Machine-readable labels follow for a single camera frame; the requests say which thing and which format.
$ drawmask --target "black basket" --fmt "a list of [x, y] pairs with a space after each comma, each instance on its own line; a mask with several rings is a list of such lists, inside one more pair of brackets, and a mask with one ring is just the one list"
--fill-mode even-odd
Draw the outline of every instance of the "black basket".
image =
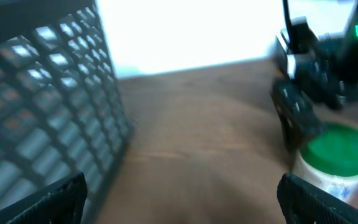
[[130, 132], [94, 0], [0, 1], [0, 209], [79, 170], [92, 220]]

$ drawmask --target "brown table surface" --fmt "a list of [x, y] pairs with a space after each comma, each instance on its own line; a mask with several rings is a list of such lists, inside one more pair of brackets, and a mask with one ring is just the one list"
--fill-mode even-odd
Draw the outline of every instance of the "brown table surface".
[[[285, 223], [269, 60], [122, 80], [135, 136], [97, 223]], [[358, 126], [358, 104], [316, 112]], [[352, 202], [358, 208], [358, 195]]]

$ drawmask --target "white background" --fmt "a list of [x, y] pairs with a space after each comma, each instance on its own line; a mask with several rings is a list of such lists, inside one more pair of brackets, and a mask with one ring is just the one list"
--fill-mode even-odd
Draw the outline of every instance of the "white background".
[[[354, 1], [288, 0], [316, 35], [342, 32]], [[119, 78], [267, 57], [282, 0], [98, 0]]]

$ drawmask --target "black object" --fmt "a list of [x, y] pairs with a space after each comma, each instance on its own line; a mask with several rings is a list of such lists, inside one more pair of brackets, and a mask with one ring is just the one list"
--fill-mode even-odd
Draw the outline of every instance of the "black object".
[[0, 1], [0, 210], [81, 171], [91, 223], [130, 136], [95, 1]]
[[288, 36], [277, 35], [275, 60], [287, 79], [274, 81], [271, 96], [280, 108], [285, 145], [293, 151], [326, 130], [312, 103], [341, 110], [358, 101], [358, 4], [343, 38], [326, 35], [320, 41], [306, 21], [293, 25], [288, 2], [283, 4]]
[[84, 174], [73, 174], [0, 210], [0, 224], [79, 224], [87, 193]]
[[358, 224], [358, 209], [291, 173], [283, 175], [277, 199], [287, 224]]

